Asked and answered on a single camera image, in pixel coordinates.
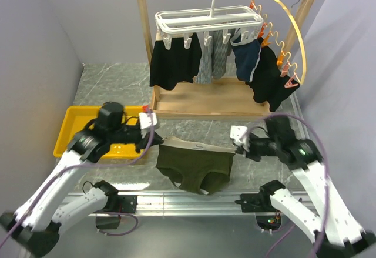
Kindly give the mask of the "olive green underwear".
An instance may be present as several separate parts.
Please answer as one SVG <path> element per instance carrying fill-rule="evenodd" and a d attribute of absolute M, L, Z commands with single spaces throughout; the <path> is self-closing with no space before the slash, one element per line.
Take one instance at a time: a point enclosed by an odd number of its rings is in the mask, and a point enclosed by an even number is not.
<path fill-rule="evenodd" d="M 230 182 L 235 150 L 169 136 L 159 146 L 156 168 L 185 192 L 211 195 Z"/>

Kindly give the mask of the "white clip hanger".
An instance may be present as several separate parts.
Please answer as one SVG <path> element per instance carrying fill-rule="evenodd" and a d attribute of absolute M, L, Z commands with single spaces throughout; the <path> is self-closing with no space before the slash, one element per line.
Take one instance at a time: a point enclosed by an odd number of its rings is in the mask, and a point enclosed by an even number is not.
<path fill-rule="evenodd" d="M 241 40 L 247 40 L 249 31 L 259 31 L 264 19 L 257 12 L 247 6 L 227 6 L 216 8 L 211 0 L 211 7 L 206 9 L 187 9 L 178 11 L 160 11 L 155 14 L 155 22 L 164 47 L 169 50 L 175 35 L 183 36 L 184 48 L 189 49 L 191 33 L 204 33 L 204 45 L 209 46 L 212 41 L 211 31 L 222 31 L 222 42 L 230 40 L 231 29 L 241 31 Z"/>

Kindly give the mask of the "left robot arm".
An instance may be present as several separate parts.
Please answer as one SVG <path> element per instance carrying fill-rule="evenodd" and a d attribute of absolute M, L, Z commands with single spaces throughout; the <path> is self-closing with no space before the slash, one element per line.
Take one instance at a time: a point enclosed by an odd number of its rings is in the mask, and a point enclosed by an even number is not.
<path fill-rule="evenodd" d="M 129 124 L 125 108 L 117 102 L 106 102 L 82 130 L 74 134 L 52 173 L 37 191 L 14 212 L 1 215 L 1 226 L 7 238 L 13 238 L 33 257 L 46 256 L 73 225 L 91 213 L 119 217 L 123 203 L 119 191 L 104 180 L 92 185 L 80 198 L 63 205 L 71 188 L 112 145 L 133 145 L 140 160 L 153 145 L 163 142 L 156 133 L 157 115 L 145 106 Z"/>

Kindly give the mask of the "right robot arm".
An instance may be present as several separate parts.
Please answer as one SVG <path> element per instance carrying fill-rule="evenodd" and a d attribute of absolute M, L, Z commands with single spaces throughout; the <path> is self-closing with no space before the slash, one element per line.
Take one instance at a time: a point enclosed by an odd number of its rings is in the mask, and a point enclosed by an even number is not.
<path fill-rule="evenodd" d="M 233 125 L 230 139 L 236 153 L 255 162 L 263 156 L 277 157 L 300 182 L 315 210 L 303 205 L 278 180 L 262 185 L 252 201 L 242 195 L 241 204 L 252 212 L 284 213 L 313 244 L 310 257 L 354 257 L 375 245 L 375 234 L 357 222 L 335 188 L 323 144 L 298 139 L 291 118 L 284 113 L 266 117 L 264 138 L 253 134 L 253 128 Z"/>

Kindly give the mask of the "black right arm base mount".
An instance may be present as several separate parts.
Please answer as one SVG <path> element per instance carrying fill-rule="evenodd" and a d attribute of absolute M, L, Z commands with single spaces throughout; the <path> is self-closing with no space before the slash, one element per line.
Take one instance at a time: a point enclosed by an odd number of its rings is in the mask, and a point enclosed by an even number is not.
<path fill-rule="evenodd" d="M 281 212 L 272 207 L 270 201 L 261 193 L 242 193 L 240 198 L 234 201 L 241 206 L 243 213 L 254 213 L 256 226 L 262 232 L 273 233 L 282 225 Z"/>

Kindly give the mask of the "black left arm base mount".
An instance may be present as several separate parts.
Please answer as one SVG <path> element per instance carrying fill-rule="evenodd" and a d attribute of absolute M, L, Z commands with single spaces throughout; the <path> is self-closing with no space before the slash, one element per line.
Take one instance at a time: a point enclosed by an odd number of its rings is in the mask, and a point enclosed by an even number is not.
<path fill-rule="evenodd" d="M 95 219 L 96 230 L 109 237 L 121 237 L 135 231 L 139 225 L 139 219 L 135 216 L 137 196 L 119 196 L 117 193 L 106 194 L 102 190 L 95 189 L 97 193 L 89 192 L 85 194 L 83 205 L 83 215 L 87 216 L 91 213 L 104 213 L 109 215 L 106 219 L 110 223 L 98 224 Z M 106 230 L 116 229 L 124 217 L 129 217 L 134 220 L 134 225 L 123 233 L 111 233 Z"/>

